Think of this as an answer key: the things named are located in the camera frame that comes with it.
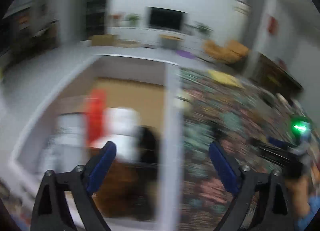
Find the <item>person right hand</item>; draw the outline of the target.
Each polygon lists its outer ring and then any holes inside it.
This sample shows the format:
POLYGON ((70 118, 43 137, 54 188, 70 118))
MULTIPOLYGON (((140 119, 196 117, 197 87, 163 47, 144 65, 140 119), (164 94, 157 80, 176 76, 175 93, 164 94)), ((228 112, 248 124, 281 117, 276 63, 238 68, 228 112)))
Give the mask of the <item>person right hand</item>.
POLYGON ((285 180, 285 185, 292 197, 292 204, 295 214, 298 217, 306 217, 310 213, 309 204, 309 177, 308 175, 300 176, 296 180, 285 180))

